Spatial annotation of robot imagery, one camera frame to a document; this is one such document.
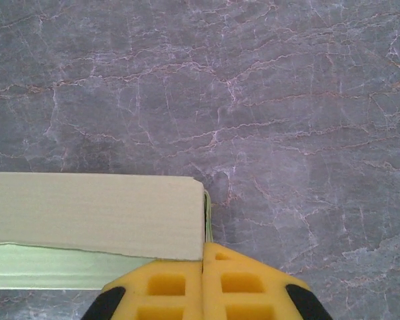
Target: gray marble surface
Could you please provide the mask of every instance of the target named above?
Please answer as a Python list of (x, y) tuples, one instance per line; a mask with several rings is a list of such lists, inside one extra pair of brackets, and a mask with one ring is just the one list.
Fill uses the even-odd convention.
[(217, 242), (400, 319), (400, 0), (0, 0), (0, 171), (194, 176)]

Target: yellow plastic tool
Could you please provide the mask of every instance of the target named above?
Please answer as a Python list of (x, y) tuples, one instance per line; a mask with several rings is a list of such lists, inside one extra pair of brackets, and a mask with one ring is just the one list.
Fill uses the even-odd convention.
[(82, 320), (331, 320), (303, 281), (216, 243), (104, 286)]

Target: light green foam sheet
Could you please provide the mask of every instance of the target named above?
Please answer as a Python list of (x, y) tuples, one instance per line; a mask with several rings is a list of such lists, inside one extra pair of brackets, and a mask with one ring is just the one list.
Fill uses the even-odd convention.
[[(205, 193), (206, 241), (213, 241)], [(0, 244), (0, 289), (99, 290), (153, 259), (111, 253)]]

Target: cardboard piece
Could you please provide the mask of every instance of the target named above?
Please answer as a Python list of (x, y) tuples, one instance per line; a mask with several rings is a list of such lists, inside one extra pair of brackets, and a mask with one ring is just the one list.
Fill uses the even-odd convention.
[(0, 173), (0, 243), (201, 260), (204, 240), (190, 177)]
[[(206, 241), (212, 242), (211, 200), (205, 191)], [(104, 284), (151, 262), (110, 253), (0, 245), (0, 289), (100, 290)]]

